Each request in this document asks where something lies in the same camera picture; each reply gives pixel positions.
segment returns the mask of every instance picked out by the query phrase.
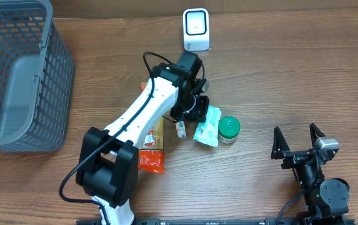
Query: light blue package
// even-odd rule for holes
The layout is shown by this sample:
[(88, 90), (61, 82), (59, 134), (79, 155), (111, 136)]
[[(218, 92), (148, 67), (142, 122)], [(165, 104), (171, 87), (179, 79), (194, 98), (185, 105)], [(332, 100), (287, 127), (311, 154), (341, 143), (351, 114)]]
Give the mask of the light blue package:
[(209, 106), (206, 120), (205, 122), (198, 123), (193, 139), (200, 143), (217, 147), (219, 144), (219, 141), (217, 140), (218, 125), (221, 116), (222, 111), (218, 107)]

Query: plastic bin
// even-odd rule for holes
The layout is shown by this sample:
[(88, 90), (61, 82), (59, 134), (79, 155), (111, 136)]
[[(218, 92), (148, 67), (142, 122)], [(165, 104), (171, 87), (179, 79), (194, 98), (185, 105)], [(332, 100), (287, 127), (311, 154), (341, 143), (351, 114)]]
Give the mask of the plastic bin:
[(0, 0), (0, 150), (63, 145), (74, 63), (48, 0)]

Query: green lid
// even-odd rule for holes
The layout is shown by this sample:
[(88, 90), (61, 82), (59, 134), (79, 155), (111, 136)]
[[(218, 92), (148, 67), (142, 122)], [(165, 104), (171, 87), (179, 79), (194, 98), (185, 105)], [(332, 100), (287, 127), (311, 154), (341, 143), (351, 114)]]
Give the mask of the green lid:
[(227, 139), (235, 138), (240, 133), (240, 122), (232, 116), (226, 116), (219, 121), (219, 134)]

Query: green can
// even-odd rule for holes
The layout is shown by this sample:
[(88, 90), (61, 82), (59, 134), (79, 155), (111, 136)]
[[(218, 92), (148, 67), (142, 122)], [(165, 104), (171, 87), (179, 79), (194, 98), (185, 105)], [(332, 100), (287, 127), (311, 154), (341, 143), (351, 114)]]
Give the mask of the green can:
[(240, 122), (233, 116), (226, 116), (219, 121), (219, 140), (224, 144), (233, 143), (240, 133)]

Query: orange package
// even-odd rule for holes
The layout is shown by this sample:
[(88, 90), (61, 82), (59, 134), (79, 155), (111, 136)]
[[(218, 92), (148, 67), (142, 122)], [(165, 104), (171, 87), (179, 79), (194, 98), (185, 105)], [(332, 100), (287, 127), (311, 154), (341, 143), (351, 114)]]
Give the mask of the orange package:
[[(143, 91), (147, 86), (146, 82), (141, 83)], [(164, 118), (154, 125), (148, 132), (145, 140), (139, 148), (139, 169), (151, 173), (165, 173), (164, 167)]]

